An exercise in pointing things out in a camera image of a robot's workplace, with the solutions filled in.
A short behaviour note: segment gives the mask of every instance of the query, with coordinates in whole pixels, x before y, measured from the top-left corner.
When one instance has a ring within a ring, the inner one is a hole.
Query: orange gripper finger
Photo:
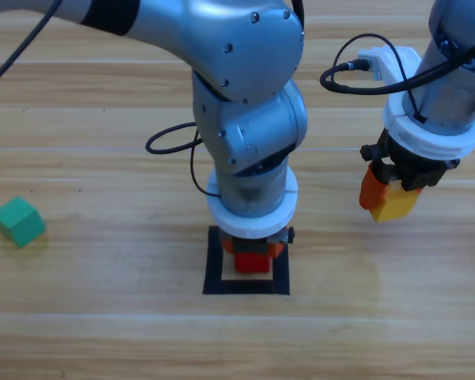
[[[368,167],[366,176],[361,184],[359,203],[364,210],[377,207],[387,195],[387,184],[378,181],[371,168]]]

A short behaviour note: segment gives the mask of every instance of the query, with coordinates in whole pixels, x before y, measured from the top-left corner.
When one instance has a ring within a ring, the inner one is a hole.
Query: cable
[[[62,0],[54,0],[52,6],[47,10],[46,14],[40,20],[39,24],[30,32],[26,39],[19,45],[16,51],[6,60],[6,62],[0,67],[0,78],[7,72],[7,70],[14,64],[16,59],[25,51],[25,49],[32,43],[32,41],[39,35],[40,31],[44,29],[46,24],[55,15],[58,8],[62,5]]]
[[[196,135],[193,138],[193,141],[196,142],[198,137],[199,137],[199,130],[196,131]],[[201,188],[200,185],[199,185],[199,182],[197,182],[196,173],[193,169],[193,158],[194,158],[195,154],[196,154],[196,146],[194,145],[194,146],[192,146],[192,151],[190,152],[190,174],[192,175],[193,184],[197,187],[197,189],[200,192],[202,192],[206,196],[213,196],[215,198],[221,198],[221,196],[219,194],[213,194],[211,192],[207,192],[206,190]]]
[[[348,65],[339,65],[327,70],[320,77],[321,85],[328,91],[334,93],[344,93],[351,95],[389,95],[391,93],[400,93],[408,91],[409,89],[416,89],[421,86],[425,86],[437,79],[449,74],[450,72],[458,69],[462,64],[468,62],[475,57],[475,46],[470,49],[456,54],[452,59],[440,63],[437,66],[432,67],[429,70],[423,71],[411,77],[408,81],[395,83],[393,85],[385,85],[383,87],[372,88],[355,88],[347,85],[340,85],[334,81],[328,81],[329,77],[332,77],[335,73],[350,70]]]
[[[292,0],[292,9],[301,22],[302,30],[304,30],[304,4],[302,0]]]
[[[401,71],[401,75],[403,76],[403,81],[404,81],[405,84],[408,84],[409,80],[406,78],[405,68],[403,67],[403,62],[401,61],[401,58],[400,58],[399,54],[397,53],[396,48],[384,36],[381,36],[381,35],[375,34],[375,33],[364,33],[364,34],[360,34],[360,35],[355,36],[352,39],[350,39],[345,45],[343,45],[343,47],[340,49],[340,51],[338,51],[338,54],[336,55],[336,58],[334,59],[334,63],[332,64],[332,68],[336,67],[336,65],[338,63],[338,60],[340,59],[340,56],[343,54],[344,50],[348,47],[348,45],[350,45],[352,42],[354,42],[356,40],[359,40],[361,38],[366,38],[366,37],[378,38],[379,40],[382,40],[387,45],[389,45],[389,48],[393,51],[394,56],[396,57],[397,64],[399,66],[399,70]],[[334,82],[334,74],[331,75],[331,82]],[[415,117],[420,117],[420,112],[419,112],[419,109],[417,108],[417,104],[415,102],[415,98],[413,97],[412,90],[408,89],[407,92],[408,92],[408,96],[410,97],[410,101],[412,102],[414,116]]]
[[[174,132],[174,131],[179,131],[180,129],[184,129],[184,128],[187,128],[187,127],[195,127],[195,126],[196,126],[196,123],[192,121],[191,123],[183,123],[183,124],[171,127],[171,128],[167,128],[163,131],[160,131],[156,135],[151,136],[148,139],[148,141],[146,143],[146,150],[151,154],[172,154],[172,153],[181,152],[182,150],[195,148],[196,146],[203,143],[202,139],[196,139],[193,142],[189,142],[189,143],[186,143],[184,145],[179,145],[179,146],[175,146],[173,148],[168,148],[168,149],[153,149],[151,147],[151,144],[153,144],[156,140],[161,138],[163,135],[167,135],[168,133],[171,133],[171,132]]]
[[[219,198],[220,197],[219,194],[211,194],[210,192],[207,192],[203,188],[201,188],[200,185],[199,185],[199,182],[197,182],[197,179],[196,179],[196,173],[195,173],[195,170],[194,170],[193,161],[194,161],[194,156],[195,156],[195,153],[196,153],[196,146],[203,143],[203,140],[199,139],[199,131],[198,130],[196,131],[196,137],[193,139],[193,141],[188,142],[184,145],[179,145],[179,146],[175,146],[173,148],[167,148],[167,149],[153,149],[151,147],[151,144],[153,144],[156,140],[158,140],[162,136],[167,135],[168,133],[171,133],[171,132],[174,132],[174,131],[179,131],[180,129],[188,128],[188,127],[196,127],[196,123],[193,122],[193,121],[191,123],[183,123],[183,124],[175,125],[174,127],[170,127],[170,128],[167,128],[163,131],[158,132],[156,135],[154,135],[154,136],[152,136],[148,139],[148,141],[146,142],[146,150],[148,151],[148,153],[151,153],[151,154],[172,154],[172,153],[181,152],[182,150],[192,149],[192,151],[190,153],[190,174],[192,175],[193,184],[203,194],[205,194],[207,196],[214,196],[214,197]]]

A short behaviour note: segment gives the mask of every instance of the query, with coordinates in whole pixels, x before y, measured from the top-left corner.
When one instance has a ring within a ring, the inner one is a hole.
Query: red block
[[[234,253],[237,273],[269,273],[271,261],[262,253]]]

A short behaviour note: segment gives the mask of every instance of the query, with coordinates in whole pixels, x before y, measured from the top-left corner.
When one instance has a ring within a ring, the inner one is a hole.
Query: green cube
[[[18,247],[24,247],[45,230],[39,212],[20,196],[0,207],[0,231]]]

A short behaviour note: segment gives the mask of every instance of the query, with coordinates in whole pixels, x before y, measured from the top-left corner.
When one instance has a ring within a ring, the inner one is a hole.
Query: orange part
[[[277,259],[284,248],[285,244],[283,243],[270,243],[268,244],[268,256]]]
[[[387,195],[387,184],[378,181],[371,168],[368,167],[361,185],[359,203],[364,210],[371,210],[377,207]]]
[[[222,240],[222,248],[225,249],[228,253],[234,253],[234,246],[232,240]]]

